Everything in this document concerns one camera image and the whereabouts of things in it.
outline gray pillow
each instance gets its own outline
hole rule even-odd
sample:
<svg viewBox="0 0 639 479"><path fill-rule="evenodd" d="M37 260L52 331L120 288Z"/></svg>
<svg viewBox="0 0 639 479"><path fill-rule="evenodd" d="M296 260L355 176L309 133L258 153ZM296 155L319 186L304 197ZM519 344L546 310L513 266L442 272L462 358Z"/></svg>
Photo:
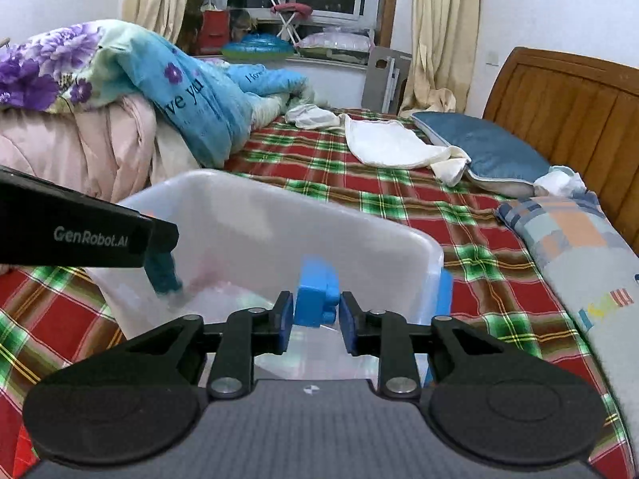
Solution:
<svg viewBox="0 0 639 479"><path fill-rule="evenodd" d="M456 145L468 153L468 177L491 192L533 196L532 183L550 168L531 146L489 121L436 111L418 111L413 120L434 145Z"/></svg>

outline plaid bed sheet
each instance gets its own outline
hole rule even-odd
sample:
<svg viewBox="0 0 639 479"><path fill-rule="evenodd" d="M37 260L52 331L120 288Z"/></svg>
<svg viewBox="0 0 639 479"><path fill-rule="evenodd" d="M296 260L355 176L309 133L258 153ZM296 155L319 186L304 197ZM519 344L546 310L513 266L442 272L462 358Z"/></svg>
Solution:
<svg viewBox="0 0 639 479"><path fill-rule="evenodd" d="M349 114L389 119L360 110ZM430 170L363 166L343 133L301 131L282 120L253 133L225 169L433 236L454 276L455 317L592 383L608 418L590 461L609 479L633 476L627 433L603 374L525 246L495 219L498 196L465 182L448 188ZM0 277L0 477L12 477L30 457L18 444L30 387L121 338L102 295L82 271L41 267Z"/></svg>

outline plastic bin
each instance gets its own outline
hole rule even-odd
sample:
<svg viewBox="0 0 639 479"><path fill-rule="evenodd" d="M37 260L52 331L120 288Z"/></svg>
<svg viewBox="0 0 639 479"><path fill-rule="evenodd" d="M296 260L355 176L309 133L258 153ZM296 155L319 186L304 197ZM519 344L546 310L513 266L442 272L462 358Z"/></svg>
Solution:
<svg viewBox="0 0 639 479"><path fill-rule="evenodd" d="M185 289L229 281L271 303L296 292L302 260L321 257L341 291L363 310L400 313L428 324L437 313L443 252L430 236L403 225L215 170L182 174L121 205L178 225L173 251ZM188 313L222 322L228 307L158 297L143 269L87 268L127 338ZM289 351L256 364L283 378L370 377L376 359L351 357L339 329L295 326Z"/></svg>

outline folding chair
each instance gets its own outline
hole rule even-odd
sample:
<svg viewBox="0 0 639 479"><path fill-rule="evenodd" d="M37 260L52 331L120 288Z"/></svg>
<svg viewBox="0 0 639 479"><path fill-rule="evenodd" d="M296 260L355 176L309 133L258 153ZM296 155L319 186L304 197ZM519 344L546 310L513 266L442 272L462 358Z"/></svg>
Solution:
<svg viewBox="0 0 639 479"><path fill-rule="evenodd" d="M289 38L294 41L294 44L299 43L301 41L300 35L295 30L295 25L293 25L293 20L295 18L301 18L303 20L307 20L309 16L313 13L312 7L304 4L295 4L295 3L282 3L282 0L271 0L273 7L271 7L271 12L273 14L277 14L282 21L282 30L279 31L277 37L282 36L282 39L288 40ZM291 13L290 17L287 19L284 18L282 13ZM283 34L286 31L288 38L284 38Z"/></svg>

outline round black joint cover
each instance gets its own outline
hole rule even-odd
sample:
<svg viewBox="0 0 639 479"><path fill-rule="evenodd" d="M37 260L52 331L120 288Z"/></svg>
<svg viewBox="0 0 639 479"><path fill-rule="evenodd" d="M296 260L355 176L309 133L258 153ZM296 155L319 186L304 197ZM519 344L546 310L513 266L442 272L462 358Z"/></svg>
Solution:
<svg viewBox="0 0 639 479"><path fill-rule="evenodd" d="M453 445L515 467L587 455L605 420L601 397L584 380L516 352L456 368L435 388L429 414Z"/></svg>
<svg viewBox="0 0 639 479"><path fill-rule="evenodd" d="M38 452L76 466L124 465L172 446L196 422L197 395L146 354L92 358L45 378L24 404Z"/></svg>

